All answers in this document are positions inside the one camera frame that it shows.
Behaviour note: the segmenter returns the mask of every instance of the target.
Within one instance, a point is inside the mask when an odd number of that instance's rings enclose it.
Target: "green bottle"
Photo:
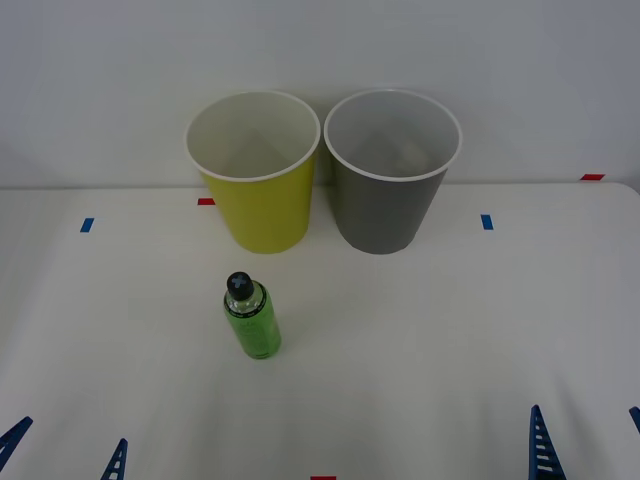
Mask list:
[[[252,358],[267,358],[280,348],[280,330],[271,296],[264,285],[244,272],[227,279],[224,313],[236,332],[244,352]]]

